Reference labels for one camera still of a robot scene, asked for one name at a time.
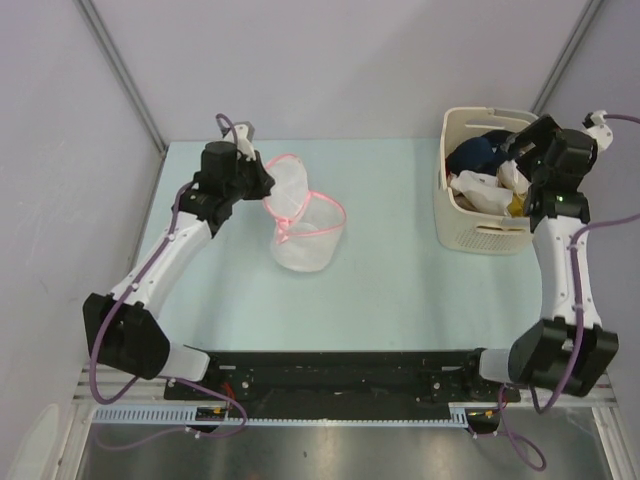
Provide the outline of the dark navy bra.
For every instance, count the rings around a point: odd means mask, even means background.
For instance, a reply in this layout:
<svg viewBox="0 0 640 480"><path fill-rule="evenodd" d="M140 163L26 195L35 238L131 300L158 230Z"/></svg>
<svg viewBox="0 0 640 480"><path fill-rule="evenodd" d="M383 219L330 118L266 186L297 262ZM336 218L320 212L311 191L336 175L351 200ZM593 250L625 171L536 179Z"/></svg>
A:
<svg viewBox="0 0 640 480"><path fill-rule="evenodd" d="M459 175L471 171L495 176L499 167L510 160L501 146L512 135L508 130L491 130L465 140L446 157L447 173Z"/></svg>

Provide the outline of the white mesh laundry bag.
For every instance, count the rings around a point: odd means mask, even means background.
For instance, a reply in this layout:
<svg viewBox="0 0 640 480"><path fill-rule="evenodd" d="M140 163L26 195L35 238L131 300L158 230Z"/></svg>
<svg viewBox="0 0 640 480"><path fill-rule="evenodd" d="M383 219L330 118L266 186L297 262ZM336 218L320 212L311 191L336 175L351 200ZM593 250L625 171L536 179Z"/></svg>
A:
<svg viewBox="0 0 640 480"><path fill-rule="evenodd" d="M346 224L344 207L310 188L307 170L296 155L271 159L266 171L275 181L263 200L275 222L270 244L274 260L295 272L323 270L331 262Z"/></svg>

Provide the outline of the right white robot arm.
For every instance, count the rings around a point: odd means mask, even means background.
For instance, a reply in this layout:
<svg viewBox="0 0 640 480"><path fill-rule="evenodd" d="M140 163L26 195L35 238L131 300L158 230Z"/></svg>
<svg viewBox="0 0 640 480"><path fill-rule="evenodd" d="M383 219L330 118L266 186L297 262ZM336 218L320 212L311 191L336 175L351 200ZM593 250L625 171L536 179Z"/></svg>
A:
<svg viewBox="0 0 640 480"><path fill-rule="evenodd" d="M484 401L498 383L586 396L619 348L602 327L587 265L589 202L579 187L612 140L604 123L564 129L543 115L501 149L530 185L524 212L533 235L542 288L539 320L508 349L484 349L461 376L463 393Z"/></svg>

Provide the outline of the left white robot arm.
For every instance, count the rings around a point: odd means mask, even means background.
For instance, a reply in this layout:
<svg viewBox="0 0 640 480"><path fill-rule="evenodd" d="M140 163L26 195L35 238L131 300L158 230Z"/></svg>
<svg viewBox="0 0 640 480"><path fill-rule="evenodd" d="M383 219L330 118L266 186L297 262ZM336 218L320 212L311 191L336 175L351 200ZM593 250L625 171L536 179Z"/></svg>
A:
<svg viewBox="0 0 640 480"><path fill-rule="evenodd" d="M246 139L208 143L200 169L181 187L168 226L153 250L108 294L83 305L91 366L135 377L186 379L197 398L214 397L220 374L208 354L170 340L159 324L169 293L195 256L214 239L240 201L262 200L275 182Z"/></svg>

